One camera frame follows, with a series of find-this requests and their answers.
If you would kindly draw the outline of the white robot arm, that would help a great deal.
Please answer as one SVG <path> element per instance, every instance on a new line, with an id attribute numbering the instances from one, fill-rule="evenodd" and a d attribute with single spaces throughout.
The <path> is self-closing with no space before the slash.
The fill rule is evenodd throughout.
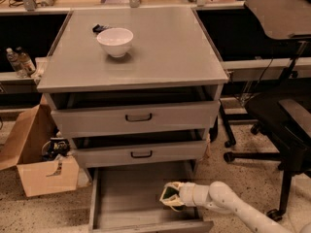
<path id="1" fill-rule="evenodd" d="M 292 233 L 244 202 L 226 183 L 167 183 L 159 201 L 177 212 L 183 207 L 200 207 L 221 214 L 235 214 L 253 233 Z"/>

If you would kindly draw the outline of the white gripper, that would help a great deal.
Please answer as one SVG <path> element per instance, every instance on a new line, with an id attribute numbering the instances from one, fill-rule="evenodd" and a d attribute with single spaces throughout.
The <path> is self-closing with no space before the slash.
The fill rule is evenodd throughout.
<path id="1" fill-rule="evenodd" d="M 194 207 L 193 202 L 193 190 L 194 183 L 181 183 L 181 182 L 170 182 L 164 186 L 164 189 L 173 189 L 179 191 L 176 195 L 169 199 L 163 199 L 163 193 L 159 201 L 164 205 L 172 209 L 174 212 L 180 212 L 185 206 Z"/>

